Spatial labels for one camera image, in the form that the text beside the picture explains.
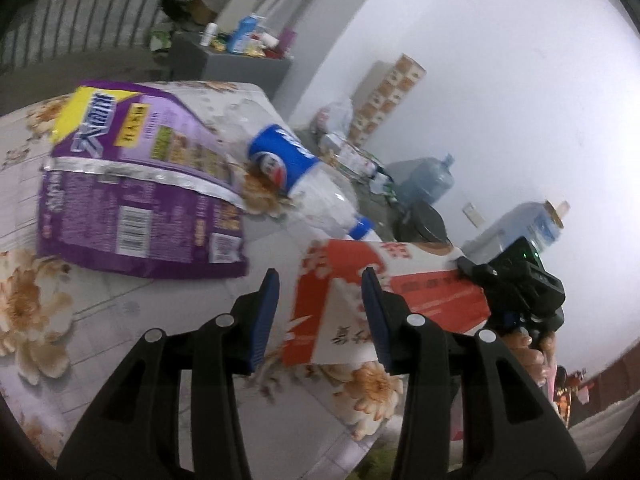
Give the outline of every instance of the blue bottle cap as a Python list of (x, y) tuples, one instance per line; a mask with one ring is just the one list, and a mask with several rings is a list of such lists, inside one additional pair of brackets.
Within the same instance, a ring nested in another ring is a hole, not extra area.
[(451, 155), (450, 153), (447, 153), (447, 156), (444, 158), (442, 163), (444, 164), (444, 166), (446, 166), (447, 169), (449, 169), (449, 166), (451, 166), (454, 161), (455, 159), (453, 158), (453, 155)]
[(366, 216), (358, 216), (358, 223), (349, 231), (349, 236), (354, 240), (361, 240), (373, 229), (373, 222)]

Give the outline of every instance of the plastic bottle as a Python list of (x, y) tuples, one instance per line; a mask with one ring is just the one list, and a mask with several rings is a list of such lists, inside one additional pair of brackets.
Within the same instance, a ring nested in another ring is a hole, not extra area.
[(435, 204), (453, 186), (453, 177), (449, 173), (453, 161), (450, 154), (443, 161), (432, 156), (425, 158), (398, 187), (398, 202), (402, 208), (409, 209), (419, 198), (429, 205)]
[(226, 49), (232, 54), (242, 54), (247, 47), (251, 33), (258, 25), (258, 16), (251, 14), (238, 22), (238, 29), (231, 35)]
[(348, 179), (309, 150), (257, 102), (245, 99), (229, 106), (219, 123), (220, 136), (238, 162), (252, 161), (296, 205), (297, 213), (333, 238), (356, 240), (372, 229), (358, 214), (357, 197)]
[(554, 208), (551, 202), (525, 202), (502, 216), (478, 238), (467, 242), (462, 251), (473, 262), (484, 264), (524, 236), (541, 253), (560, 237), (562, 218), (569, 204)]
[(260, 35), (260, 41), (266, 48), (276, 48), (280, 43), (280, 40), (268, 32), (264, 32)]
[(205, 27), (204, 32), (202, 33), (202, 38), (200, 38), (200, 44), (202, 46), (209, 46), (211, 44), (211, 40), (215, 37), (218, 31), (218, 26), (211, 22)]

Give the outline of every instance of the wall outlet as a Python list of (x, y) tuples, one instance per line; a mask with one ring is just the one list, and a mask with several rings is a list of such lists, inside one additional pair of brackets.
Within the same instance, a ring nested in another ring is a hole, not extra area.
[(484, 218), (482, 218), (482, 215), (478, 212), (478, 209), (476, 209), (476, 206), (474, 206), (471, 202), (469, 202), (467, 205), (465, 205), (462, 208), (462, 212), (466, 215), (467, 218), (469, 218), (469, 221), (473, 225), (475, 225), (477, 228), (479, 228), (486, 221), (484, 220)]

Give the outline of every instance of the floral tablecloth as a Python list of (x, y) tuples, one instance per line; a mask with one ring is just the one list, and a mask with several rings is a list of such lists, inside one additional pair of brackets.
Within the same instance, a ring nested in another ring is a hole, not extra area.
[[(257, 87), (212, 82), (155, 83), (207, 123), (250, 97), (280, 120)], [(145, 280), (82, 269), (34, 253), (40, 166), (65, 97), (0, 118), (0, 389), (22, 428), (52, 464), (99, 391), (149, 328), (197, 329), (235, 298), (280, 273), (281, 296), (263, 366), (236, 378), (242, 434), (256, 480), (342, 480), (401, 409), (404, 386), (377, 363), (285, 368), (287, 331), (300, 263), (324, 234), (283, 215), (286, 205), (247, 176), (247, 276), (232, 280)], [(180, 462), (192, 469), (189, 381), (180, 394)]]

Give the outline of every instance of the red and white box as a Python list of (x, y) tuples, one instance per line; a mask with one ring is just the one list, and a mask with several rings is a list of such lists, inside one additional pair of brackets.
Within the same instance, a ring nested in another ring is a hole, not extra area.
[(375, 361), (360, 289), (372, 267), (383, 290), (448, 332), (467, 333), (489, 317), (482, 288), (456, 269), (460, 249), (443, 244), (326, 240), (308, 248), (283, 360), (295, 364)]

